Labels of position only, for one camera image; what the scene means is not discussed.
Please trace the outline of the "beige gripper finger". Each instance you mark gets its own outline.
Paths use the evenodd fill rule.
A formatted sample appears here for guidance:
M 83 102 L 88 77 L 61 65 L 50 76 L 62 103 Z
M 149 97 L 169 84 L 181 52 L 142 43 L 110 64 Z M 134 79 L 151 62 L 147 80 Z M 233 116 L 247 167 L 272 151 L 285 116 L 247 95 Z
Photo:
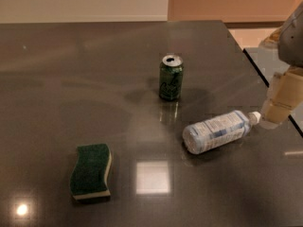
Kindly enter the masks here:
M 302 67 L 290 66 L 287 71 L 281 74 L 273 101 L 278 107 L 277 122 L 280 124 L 303 101 Z
M 269 83 L 266 99 L 261 108 L 260 125 L 266 130 L 273 130 L 279 125 L 279 123 L 277 122 L 278 107 L 274 103 L 273 98 L 276 93 L 276 90 L 278 89 L 280 78 L 280 73 L 274 73 Z

